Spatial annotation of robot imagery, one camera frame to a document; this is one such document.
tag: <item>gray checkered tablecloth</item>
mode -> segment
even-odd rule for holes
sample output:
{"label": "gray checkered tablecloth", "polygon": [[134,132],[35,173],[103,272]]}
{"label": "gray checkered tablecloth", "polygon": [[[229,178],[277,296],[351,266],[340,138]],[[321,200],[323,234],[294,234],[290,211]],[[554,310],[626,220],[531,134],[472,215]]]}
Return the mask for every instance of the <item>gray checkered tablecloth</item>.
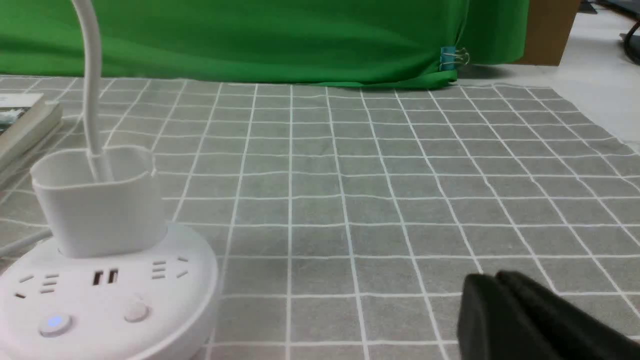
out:
{"label": "gray checkered tablecloth", "polygon": [[[85,146],[81,86],[0,78],[64,105],[46,151]],[[501,268],[640,339],[640,156],[549,88],[105,79],[99,111],[220,257],[197,359],[457,359],[462,280]],[[0,197],[0,245],[46,226],[32,162]]]}

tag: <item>blue indicator light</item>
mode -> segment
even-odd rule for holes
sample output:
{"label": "blue indicator light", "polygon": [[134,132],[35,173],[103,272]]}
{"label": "blue indicator light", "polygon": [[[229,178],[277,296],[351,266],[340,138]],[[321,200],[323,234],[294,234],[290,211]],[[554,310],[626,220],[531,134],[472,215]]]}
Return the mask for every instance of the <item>blue indicator light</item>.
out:
{"label": "blue indicator light", "polygon": [[60,326],[62,323],[62,318],[60,316],[54,316],[47,321],[47,325],[50,327]]}

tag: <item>black cable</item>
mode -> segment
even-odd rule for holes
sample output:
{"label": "black cable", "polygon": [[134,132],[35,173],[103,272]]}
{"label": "black cable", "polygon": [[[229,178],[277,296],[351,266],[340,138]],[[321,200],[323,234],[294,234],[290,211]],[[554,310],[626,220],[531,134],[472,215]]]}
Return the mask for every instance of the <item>black cable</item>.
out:
{"label": "black cable", "polygon": [[631,28],[631,30],[629,30],[629,32],[625,36],[625,41],[623,45],[625,48],[625,54],[627,54],[629,59],[632,62],[634,62],[636,65],[640,65],[640,54],[638,53],[640,49],[634,49],[631,46],[631,39],[633,38],[634,33],[636,32],[636,30],[638,30],[638,28],[640,28],[640,21],[638,21],[636,25],[634,25],[634,27]]}

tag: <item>switch button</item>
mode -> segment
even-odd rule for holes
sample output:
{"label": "switch button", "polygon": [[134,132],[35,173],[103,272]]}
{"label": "switch button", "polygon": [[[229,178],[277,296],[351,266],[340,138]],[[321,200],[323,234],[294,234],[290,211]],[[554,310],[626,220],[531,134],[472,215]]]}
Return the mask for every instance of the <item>switch button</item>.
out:
{"label": "switch button", "polygon": [[132,302],[125,310],[124,320],[127,322],[141,322],[149,316],[149,308],[141,302]]}
{"label": "switch button", "polygon": [[54,314],[40,322],[40,335],[46,338],[55,338],[71,329],[71,316],[66,314]]}

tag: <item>green cloth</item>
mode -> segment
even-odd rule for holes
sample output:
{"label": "green cloth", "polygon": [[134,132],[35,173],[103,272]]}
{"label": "green cloth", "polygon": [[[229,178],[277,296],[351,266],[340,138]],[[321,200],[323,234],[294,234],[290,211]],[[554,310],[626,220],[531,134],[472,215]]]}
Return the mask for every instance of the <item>green cloth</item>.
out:
{"label": "green cloth", "polygon": [[[519,58],[528,8],[528,0],[93,3],[103,76],[411,88],[454,81],[456,71],[438,71],[440,48],[459,40],[480,63]],[[0,0],[0,9],[0,72],[83,73],[69,0]]]}

